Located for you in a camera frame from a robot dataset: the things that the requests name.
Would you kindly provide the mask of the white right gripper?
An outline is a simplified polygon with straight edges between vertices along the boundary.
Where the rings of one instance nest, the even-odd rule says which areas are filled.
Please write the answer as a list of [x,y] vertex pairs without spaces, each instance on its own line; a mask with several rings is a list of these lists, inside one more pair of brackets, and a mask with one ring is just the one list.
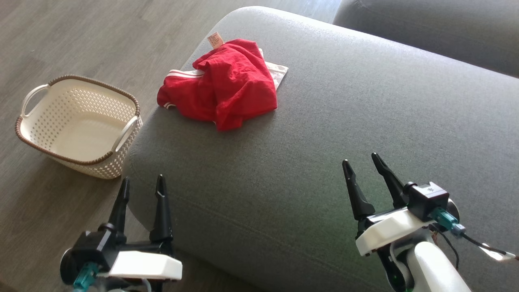
[[376,152],[371,153],[371,159],[378,173],[384,178],[395,209],[375,214],[375,208],[367,201],[357,184],[352,165],[347,159],[342,162],[352,214],[354,219],[358,221],[358,234],[355,244],[361,256],[374,253],[381,247],[435,222],[430,218],[423,221],[415,216],[406,207],[408,198],[403,194],[404,185],[400,179]]

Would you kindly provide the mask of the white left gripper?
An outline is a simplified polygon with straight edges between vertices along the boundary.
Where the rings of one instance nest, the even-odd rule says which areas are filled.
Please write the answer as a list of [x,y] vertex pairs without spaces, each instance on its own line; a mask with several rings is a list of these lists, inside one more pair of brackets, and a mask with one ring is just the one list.
[[[162,174],[157,177],[154,195],[157,198],[153,228],[149,239],[151,244],[131,244],[122,247],[108,272],[100,272],[99,277],[123,279],[147,279],[177,281],[183,277],[183,264],[174,257],[172,245],[173,229],[167,187]],[[120,185],[108,223],[117,235],[124,235],[126,209],[130,197],[129,177]]]

